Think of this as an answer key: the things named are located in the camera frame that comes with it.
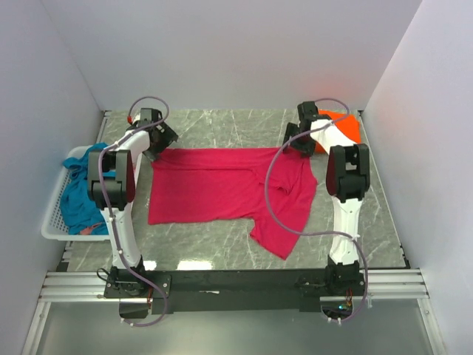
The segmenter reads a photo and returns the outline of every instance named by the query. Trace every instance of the table surface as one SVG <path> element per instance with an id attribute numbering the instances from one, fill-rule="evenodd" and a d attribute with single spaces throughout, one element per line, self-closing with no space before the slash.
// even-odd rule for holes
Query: table surface
<path id="1" fill-rule="evenodd" d="M 99 140 L 112 143 L 128 126 L 126 112 L 109 112 L 104 119 L 106 122 Z M 178 142 L 173 143 L 174 148 L 249 148 L 281 146 L 286 123 L 297 121 L 295 109 L 190 109 L 173 111 L 167 123 L 180 136 Z M 363 125 L 361 137 L 367 143 Z M 327 160 L 326 155 L 314 155 L 310 159 L 319 184 L 305 231 L 324 231 L 333 227 L 333 205 L 324 182 Z M 289 258 L 281 260 L 249 237 L 253 228 L 253 221 L 249 219 L 150 226 L 147 217 L 151 184 L 152 168 L 144 158 L 132 219 L 147 269 L 321 268 L 327 265 L 332 243 L 330 236 L 300 237 Z M 405 266 L 372 157 L 371 187 L 361 207 L 358 228 L 370 268 Z M 68 271 L 109 268 L 111 261 L 112 250 L 108 241 L 74 242 Z"/>

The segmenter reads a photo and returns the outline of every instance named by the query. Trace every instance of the orange object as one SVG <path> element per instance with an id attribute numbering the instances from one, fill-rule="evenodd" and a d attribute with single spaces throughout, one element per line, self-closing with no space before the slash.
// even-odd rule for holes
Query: orange object
<path id="1" fill-rule="evenodd" d="M 331 112 L 331 111 L 323 111 L 319 110 L 320 115 L 329 115 L 330 118 L 336 120 L 337 118 L 343 117 L 344 113 L 340 112 Z M 341 132 L 346 135 L 349 139 L 356 143 L 361 143 L 361 135 L 360 135 L 360 123 L 356 120 L 354 115 L 349 115 L 344 120 L 337 122 L 335 124 Z M 324 149 L 321 147 L 320 144 L 316 145 L 316 153 L 325 153 Z"/>

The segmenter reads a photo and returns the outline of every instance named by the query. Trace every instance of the gray floor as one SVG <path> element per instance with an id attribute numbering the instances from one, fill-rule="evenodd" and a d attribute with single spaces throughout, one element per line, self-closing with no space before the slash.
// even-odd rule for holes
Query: gray floor
<path id="1" fill-rule="evenodd" d="M 177 313 L 121 324 L 114 303 L 53 303 L 37 354 L 432 355 L 417 301 L 374 301 L 341 327 L 298 311 Z"/>
<path id="2" fill-rule="evenodd" d="M 280 146 L 287 122 L 297 122 L 296 110 L 178 110 L 167 121 L 180 136 L 173 143 L 174 148 Z M 127 126 L 126 112 L 112 112 L 101 139 L 112 143 Z M 362 139 L 366 142 L 364 130 Z M 305 230 L 324 231 L 333 225 L 332 202 L 324 182 L 327 156 L 312 157 L 311 166 L 319 185 Z M 361 245 L 370 268 L 404 267 L 399 239 L 373 163 L 371 172 L 371 187 L 360 214 Z M 143 159 L 133 226 L 147 268 L 317 268 L 327 264 L 330 237 L 301 237 L 289 258 L 281 260 L 249 237 L 252 220 L 150 226 L 147 216 L 151 183 L 152 168 Z M 111 256 L 109 242 L 75 242 L 68 271 L 109 267 Z"/>

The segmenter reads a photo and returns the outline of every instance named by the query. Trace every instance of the black wire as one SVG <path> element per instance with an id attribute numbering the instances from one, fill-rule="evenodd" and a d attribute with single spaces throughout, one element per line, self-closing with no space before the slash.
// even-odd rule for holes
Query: black wire
<path id="1" fill-rule="evenodd" d="M 99 271 L 103 271 L 107 277 L 110 276 L 110 273 L 107 270 L 105 270 L 104 268 L 98 268 L 97 271 L 95 272 L 99 279 L 101 279 L 102 281 L 108 282 L 107 279 L 104 279 L 101 275 L 99 275 L 99 273 L 98 273 Z"/>

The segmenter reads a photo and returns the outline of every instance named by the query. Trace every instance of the red cloth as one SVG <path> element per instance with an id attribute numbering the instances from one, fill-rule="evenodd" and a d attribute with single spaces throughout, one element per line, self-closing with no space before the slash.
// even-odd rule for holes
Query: red cloth
<path id="1" fill-rule="evenodd" d="M 252 218 L 253 239 L 286 259 L 299 239 L 270 216 L 264 185 L 277 148 L 167 149 L 154 170 L 149 224 L 191 223 Z M 302 231 L 309 218 L 317 181 L 308 158 L 289 149 L 281 154 L 270 177 L 269 196 L 276 216 Z M 190 243 L 198 243 L 194 236 Z"/>

